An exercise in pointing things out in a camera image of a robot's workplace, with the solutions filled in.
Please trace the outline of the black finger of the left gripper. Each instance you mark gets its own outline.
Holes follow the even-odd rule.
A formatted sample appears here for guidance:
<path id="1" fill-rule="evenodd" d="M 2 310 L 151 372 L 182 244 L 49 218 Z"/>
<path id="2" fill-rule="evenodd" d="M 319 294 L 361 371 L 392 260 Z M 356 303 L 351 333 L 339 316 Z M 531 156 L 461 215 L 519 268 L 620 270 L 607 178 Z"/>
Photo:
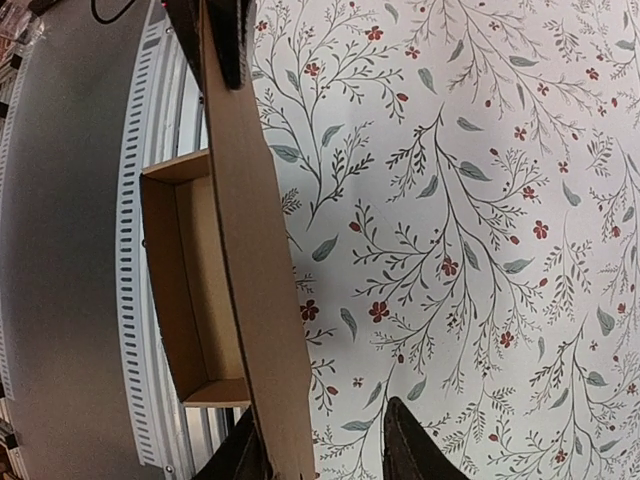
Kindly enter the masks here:
<path id="1" fill-rule="evenodd" d="M 201 93 L 204 93 L 200 51 L 200 2 L 167 0 L 164 2 L 175 35 Z"/>
<path id="2" fill-rule="evenodd" d="M 242 90 L 249 77 L 248 51 L 256 2 L 208 0 L 205 6 L 225 85 L 230 90 Z"/>

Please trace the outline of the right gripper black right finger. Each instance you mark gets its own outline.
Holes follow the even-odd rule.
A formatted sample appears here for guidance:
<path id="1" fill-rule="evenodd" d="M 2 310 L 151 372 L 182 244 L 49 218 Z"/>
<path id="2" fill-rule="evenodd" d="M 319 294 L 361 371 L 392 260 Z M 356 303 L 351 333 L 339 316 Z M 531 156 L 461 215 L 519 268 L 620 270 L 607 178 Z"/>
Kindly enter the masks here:
<path id="1" fill-rule="evenodd" d="M 383 479 L 467 480 L 439 449 L 397 396 L 389 399 L 383 420 Z"/>

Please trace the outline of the floral patterned table mat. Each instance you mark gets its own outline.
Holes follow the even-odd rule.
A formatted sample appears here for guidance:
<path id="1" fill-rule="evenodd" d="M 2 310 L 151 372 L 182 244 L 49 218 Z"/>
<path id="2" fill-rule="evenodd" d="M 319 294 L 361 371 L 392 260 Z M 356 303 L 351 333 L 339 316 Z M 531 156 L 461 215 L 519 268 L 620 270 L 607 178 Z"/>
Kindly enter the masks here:
<path id="1" fill-rule="evenodd" d="M 320 479 L 639 475 L 639 5 L 262 1 Z"/>

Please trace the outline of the brown cardboard box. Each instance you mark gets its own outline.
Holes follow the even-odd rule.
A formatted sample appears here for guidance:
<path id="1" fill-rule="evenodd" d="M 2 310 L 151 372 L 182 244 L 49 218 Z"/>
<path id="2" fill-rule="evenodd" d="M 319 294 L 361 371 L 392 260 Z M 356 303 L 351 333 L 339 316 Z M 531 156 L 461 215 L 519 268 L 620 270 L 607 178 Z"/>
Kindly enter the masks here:
<path id="1" fill-rule="evenodd" d="M 311 368 L 274 160 L 250 66 L 242 90 L 226 87 L 199 2 L 208 146 L 140 176 L 160 335 L 183 405 L 251 407 L 268 479 L 311 479 Z"/>

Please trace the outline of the aluminium front rail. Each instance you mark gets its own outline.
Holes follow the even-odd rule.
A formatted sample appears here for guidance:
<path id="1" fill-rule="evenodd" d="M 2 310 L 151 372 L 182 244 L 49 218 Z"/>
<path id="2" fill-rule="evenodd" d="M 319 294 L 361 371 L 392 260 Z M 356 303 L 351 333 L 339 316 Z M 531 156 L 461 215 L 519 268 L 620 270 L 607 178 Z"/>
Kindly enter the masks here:
<path id="1" fill-rule="evenodd" d="M 204 148 L 198 85 L 158 1 L 60 1 L 1 152 L 2 373 L 30 479 L 191 479 L 237 410 L 189 401 L 159 284 L 194 249 L 145 169 Z"/>

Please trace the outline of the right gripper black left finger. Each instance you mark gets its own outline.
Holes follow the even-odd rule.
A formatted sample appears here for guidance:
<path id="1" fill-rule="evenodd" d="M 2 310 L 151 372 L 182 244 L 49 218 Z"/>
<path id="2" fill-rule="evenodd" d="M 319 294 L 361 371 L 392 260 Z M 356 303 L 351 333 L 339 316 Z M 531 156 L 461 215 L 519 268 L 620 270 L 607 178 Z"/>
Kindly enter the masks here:
<path id="1" fill-rule="evenodd" d="M 271 467 L 249 407 L 193 480 L 266 480 Z"/>

